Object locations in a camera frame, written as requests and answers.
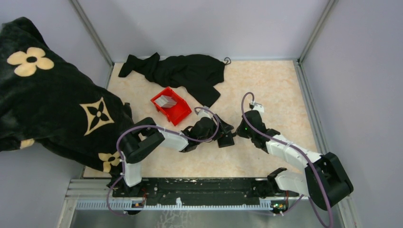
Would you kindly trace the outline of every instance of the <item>gray wall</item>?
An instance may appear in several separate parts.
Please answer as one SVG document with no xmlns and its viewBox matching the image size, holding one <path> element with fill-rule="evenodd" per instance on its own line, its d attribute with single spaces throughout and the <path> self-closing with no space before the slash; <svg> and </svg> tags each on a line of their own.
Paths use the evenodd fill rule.
<svg viewBox="0 0 403 228">
<path fill-rule="evenodd" d="M 115 62 L 208 54 L 297 58 L 326 0 L 79 0 Z"/>
<path fill-rule="evenodd" d="M 364 227 L 401 227 L 403 1 L 341 0 L 304 68 Z"/>
<path fill-rule="evenodd" d="M 21 16 L 35 23 L 51 49 L 97 85 L 106 84 L 109 66 L 67 0 L 14 0 L 1 4 L 0 23 Z M 0 152 L 0 227 L 55 227 L 68 182 L 82 169 L 82 165 L 40 145 Z"/>
</svg>

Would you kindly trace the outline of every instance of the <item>small red box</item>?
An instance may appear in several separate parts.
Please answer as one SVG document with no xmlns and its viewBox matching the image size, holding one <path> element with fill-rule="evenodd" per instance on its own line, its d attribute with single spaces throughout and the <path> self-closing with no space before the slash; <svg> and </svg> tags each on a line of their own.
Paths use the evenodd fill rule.
<svg viewBox="0 0 403 228">
<path fill-rule="evenodd" d="M 161 95 L 170 96 L 176 104 L 171 108 L 161 108 L 155 102 Z M 151 99 L 151 102 L 155 105 L 158 112 L 162 112 L 169 122 L 172 122 L 174 126 L 178 125 L 185 117 L 187 117 L 192 111 L 186 101 L 177 95 L 171 88 L 166 87 L 157 96 Z"/>
</svg>

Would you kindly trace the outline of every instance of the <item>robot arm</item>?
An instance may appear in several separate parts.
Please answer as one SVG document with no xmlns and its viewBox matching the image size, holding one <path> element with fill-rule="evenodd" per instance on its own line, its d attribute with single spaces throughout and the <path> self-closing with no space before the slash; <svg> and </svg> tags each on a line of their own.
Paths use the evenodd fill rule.
<svg viewBox="0 0 403 228">
<path fill-rule="evenodd" d="M 141 182 L 141 161 L 156 147 L 161 146 L 180 152 L 190 152 L 196 149 L 201 142 L 188 140 L 183 136 L 203 141 L 214 135 L 217 129 L 217 124 L 213 121 L 210 114 L 203 109 L 197 114 L 200 119 L 194 126 L 188 126 L 183 131 L 177 132 L 176 134 L 172 131 L 171 133 L 167 132 L 163 127 L 157 127 L 151 117 L 147 117 L 134 125 L 134 127 L 144 125 L 150 127 L 131 131 L 120 141 L 119 146 L 124 157 L 124 179 L 127 186 L 132 187 Z M 217 141 L 220 148 L 234 145 L 235 143 L 231 133 L 231 130 L 234 129 L 234 127 L 225 123 L 218 116 L 216 117 L 219 121 L 219 129 L 212 140 Z"/>
<path fill-rule="evenodd" d="M 274 129 L 266 129 L 260 116 L 261 110 L 263 110 L 261 105 L 259 105 L 258 108 L 256 108 L 256 104 L 250 105 L 250 107 L 252 110 L 246 112 L 245 116 L 251 125 L 266 135 L 281 140 L 287 144 L 284 145 L 275 140 L 270 140 L 267 137 L 261 136 L 254 130 L 250 129 L 245 120 L 242 120 L 237 128 L 237 135 L 244 138 L 250 138 L 257 148 L 262 149 L 268 154 L 282 158 L 299 170 L 297 173 L 285 168 L 279 168 L 268 175 L 268 186 L 273 193 L 282 193 L 286 190 L 297 192 L 309 196 L 318 207 L 326 210 L 325 201 L 311 167 L 299 152 L 290 147 L 291 144 L 301 149 L 301 151 L 313 163 L 319 174 L 320 180 L 324 185 L 331 207 L 353 192 L 353 185 L 336 155 L 331 152 L 321 155 L 309 151 L 292 143 L 281 135 L 280 132 Z"/>
</svg>

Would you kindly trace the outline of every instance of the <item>marble floor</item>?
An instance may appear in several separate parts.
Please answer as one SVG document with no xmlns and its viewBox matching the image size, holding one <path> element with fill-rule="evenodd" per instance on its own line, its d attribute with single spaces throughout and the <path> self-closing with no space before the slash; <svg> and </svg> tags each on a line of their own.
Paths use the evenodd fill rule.
<svg viewBox="0 0 403 228">
<path fill-rule="evenodd" d="M 150 101 L 163 88 L 134 71 L 126 78 L 119 78 L 122 65 L 115 64 L 108 90 L 130 103 L 135 122 L 150 116 L 158 125 L 178 131 L 198 120 L 196 114 L 190 114 L 174 127 Z M 241 99 L 251 91 L 256 102 L 265 108 L 262 119 L 266 127 L 280 131 L 302 147 L 317 151 L 292 61 L 233 61 L 225 67 L 224 80 L 215 86 L 221 97 L 210 110 L 225 122 L 238 127 Z M 185 88 L 173 90 L 186 100 L 191 109 L 201 106 Z M 157 148 L 142 161 L 142 176 L 266 177 L 279 167 L 296 171 L 283 160 L 257 149 L 250 140 L 240 137 L 234 140 L 234 146 L 225 148 L 218 148 L 217 142 L 202 143 L 189 153 Z M 84 177 L 108 176 L 90 168 L 84 172 Z"/>
</svg>

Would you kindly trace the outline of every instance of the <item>black cloth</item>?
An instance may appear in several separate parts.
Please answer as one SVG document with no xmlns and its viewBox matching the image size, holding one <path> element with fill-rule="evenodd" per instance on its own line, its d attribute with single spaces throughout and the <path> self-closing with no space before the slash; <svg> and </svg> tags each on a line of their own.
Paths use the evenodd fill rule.
<svg viewBox="0 0 403 228">
<path fill-rule="evenodd" d="M 49 49 L 29 19 L 3 24 L 0 151 L 36 141 L 55 154 L 119 175 L 116 141 L 134 126 L 131 115 L 129 104 Z"/>
<path fill-rule="evenodd" d="M 172 56 L 162 61 L 158 53 L 144 60 L 129 55 L 119 77 L 134 70 L 162 87 L 183 86 L 200 104 L 211 107 L 220 97 L 213 86 L 224 81 L 224 67 L 223 62 L 206 55 Z"/>
</svg>

